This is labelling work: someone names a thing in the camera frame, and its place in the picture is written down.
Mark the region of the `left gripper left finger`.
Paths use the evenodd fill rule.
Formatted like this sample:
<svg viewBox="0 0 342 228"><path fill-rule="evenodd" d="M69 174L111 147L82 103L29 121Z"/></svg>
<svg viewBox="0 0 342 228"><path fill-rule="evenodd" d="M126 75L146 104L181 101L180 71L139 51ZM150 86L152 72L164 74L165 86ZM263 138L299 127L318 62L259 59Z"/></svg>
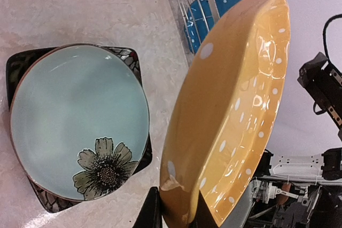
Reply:
<svg viewBox="0 0 342 228"><path fill-rule="evenodd" d="M151 187L133 228L162 228L161 200L157 187Z"/></svg>

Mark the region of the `orange polka dot plate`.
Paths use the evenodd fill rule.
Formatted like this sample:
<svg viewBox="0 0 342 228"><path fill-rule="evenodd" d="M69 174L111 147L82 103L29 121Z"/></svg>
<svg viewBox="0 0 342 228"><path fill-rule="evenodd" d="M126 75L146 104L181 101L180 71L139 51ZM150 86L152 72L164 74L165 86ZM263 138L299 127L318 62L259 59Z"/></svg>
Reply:
<svg viewBox="0 0 342 228"><path fill-rule="evenodd" d="M272 132L290 45L287 0L242 0L201 43L178 94L160 166L162 215L188 227L202 196L222 225Z"/></svg>

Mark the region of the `blue polka dot plate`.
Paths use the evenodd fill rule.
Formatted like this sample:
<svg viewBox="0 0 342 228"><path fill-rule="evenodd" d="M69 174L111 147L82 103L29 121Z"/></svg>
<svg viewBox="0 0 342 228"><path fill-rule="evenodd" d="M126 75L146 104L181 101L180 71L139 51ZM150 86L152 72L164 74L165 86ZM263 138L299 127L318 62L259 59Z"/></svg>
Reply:
<svg viewBox="0 0 342 228"><path fill-rule="evenodd" d="M230 8L241 0L215 0L219 16L223 16ZM184 33L189 49L196 53L201 42L214 27L214 20L208 0L194 0L186 11L187 19Z"/></svg>

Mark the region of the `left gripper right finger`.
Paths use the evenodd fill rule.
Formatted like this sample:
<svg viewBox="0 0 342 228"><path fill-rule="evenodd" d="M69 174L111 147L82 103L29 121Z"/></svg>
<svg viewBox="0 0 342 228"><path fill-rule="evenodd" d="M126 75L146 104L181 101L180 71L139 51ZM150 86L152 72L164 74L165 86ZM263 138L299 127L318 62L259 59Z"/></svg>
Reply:
<svg viewBox="0 0 342 228"><path fill-rule="evenodd" d="M198 205L195 218L191 223L192 228L214 228L215 220L202 196L199 192Z"/></svg>

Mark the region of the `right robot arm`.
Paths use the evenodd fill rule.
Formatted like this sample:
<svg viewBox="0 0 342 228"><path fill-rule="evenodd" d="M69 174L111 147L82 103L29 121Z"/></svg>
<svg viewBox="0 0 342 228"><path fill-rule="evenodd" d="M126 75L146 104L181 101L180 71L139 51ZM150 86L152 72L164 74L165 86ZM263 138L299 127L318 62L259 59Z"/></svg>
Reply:
<svg viewBox="0 0 342 228"><path fill-rule="evenodd" d="M327 47L327 28L341 14L329 18L323 27L324 52L304 63L299 69L297 81L314 100L313 112L316 115L327 113L338 128L341 138L341 71L331 62Z"/></svg>

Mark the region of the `light green floral plate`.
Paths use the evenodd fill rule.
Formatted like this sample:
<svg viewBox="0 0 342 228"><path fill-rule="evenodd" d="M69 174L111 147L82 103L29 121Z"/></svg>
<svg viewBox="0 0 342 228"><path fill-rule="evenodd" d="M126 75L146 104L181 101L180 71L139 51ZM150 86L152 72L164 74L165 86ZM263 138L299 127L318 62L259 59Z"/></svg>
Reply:
<svg viewBox="0 0 342 228"><path fill-rule="evenodd" d="M149 107L132 56L91 44L54 49L24 73L10 107L20 164L39 187L90 201L120 188L149 137Z"/></svg>

